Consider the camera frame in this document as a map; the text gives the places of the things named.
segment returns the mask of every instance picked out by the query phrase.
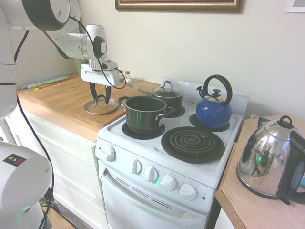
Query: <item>kettle spout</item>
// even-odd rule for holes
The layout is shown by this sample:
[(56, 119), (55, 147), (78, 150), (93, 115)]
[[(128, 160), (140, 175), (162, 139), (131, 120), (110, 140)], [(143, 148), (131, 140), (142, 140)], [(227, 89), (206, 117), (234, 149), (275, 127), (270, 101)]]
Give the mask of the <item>kettle spout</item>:
[(201, 98), (204, 98), (205, 96), (204, 96), (204, 94), (203, 94), (203, 89), (202, 89), (202, 87), (201, 87), (201, 86), (200, 86), (200, 87), (197, 87), (197, 90), (199, 91), (200, 97), (201, 97)]

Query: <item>picture frame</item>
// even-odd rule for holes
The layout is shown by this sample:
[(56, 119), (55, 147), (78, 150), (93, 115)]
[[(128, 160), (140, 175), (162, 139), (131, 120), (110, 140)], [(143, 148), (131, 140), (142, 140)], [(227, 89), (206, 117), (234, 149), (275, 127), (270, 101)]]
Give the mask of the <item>picture frame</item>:
[(286, 13), (305, 12), (305, 0), (288, 0)]
[(241, 13), (244, 0), (115, 0), (117, 11)]

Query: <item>electric kettle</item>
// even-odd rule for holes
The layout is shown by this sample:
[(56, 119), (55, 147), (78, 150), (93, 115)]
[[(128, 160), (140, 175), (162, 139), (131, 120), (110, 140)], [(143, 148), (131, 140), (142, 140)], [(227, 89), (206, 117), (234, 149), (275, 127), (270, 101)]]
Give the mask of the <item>electric kettle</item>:
[(297, 192), (305, 172), (305, 139), (286, 115), (266, 121), (248, 140), (236, 167), (238, 179), (261, 197), (305, 204), (305, 192)]

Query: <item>blue tea kettle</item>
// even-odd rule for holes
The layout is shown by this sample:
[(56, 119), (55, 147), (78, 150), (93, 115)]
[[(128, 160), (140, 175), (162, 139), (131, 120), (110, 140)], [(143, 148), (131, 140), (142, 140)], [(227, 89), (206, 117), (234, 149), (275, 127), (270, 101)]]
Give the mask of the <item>blue tea kettle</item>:
[[(212, 95), (208, 94), (208, 85), (211, 79), (219, 80), (227, 90), (227, 99), (220, 98), (221, 90), (214, 89)], [(231, 118), (232, 108), (229, 104), (233, 91), (229, 81), (221, 75), (212, 75), (206, 79), (202, 87), (198, 87), (201, 100), (196, 107), (196, 117), (199, 122), (208, 128), (223, 128)]]

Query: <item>white knob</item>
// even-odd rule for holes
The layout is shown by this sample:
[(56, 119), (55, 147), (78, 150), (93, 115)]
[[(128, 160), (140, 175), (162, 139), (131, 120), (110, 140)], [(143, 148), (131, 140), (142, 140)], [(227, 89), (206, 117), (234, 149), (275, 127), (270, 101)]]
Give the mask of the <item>white knob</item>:
[(176, 180), (170, 175), (165, 175), (160, 184), (166, 187), (168, 190), (173, 190), (176, 187)]
[(129, 164), (129, 172), (139, 174), (142, 170), (142, 165), (139, 160), (135, 159)]
[(148, 167), (147, 169), (145, 169), (144, 174), (145, 174), (145, 180), (148, 182), (155, 182), (159, 176), (157, 169), (153, 167)]
[(107, 161), (113, 161), (115, 157), (115, 151), (112, 147), (106, 147), (101, 149), (102, 156)]
[(191, 185), (182, 185), (180, 188), (180, 196), (186, 199), (194, 199), (197, 194), (196, 189)]

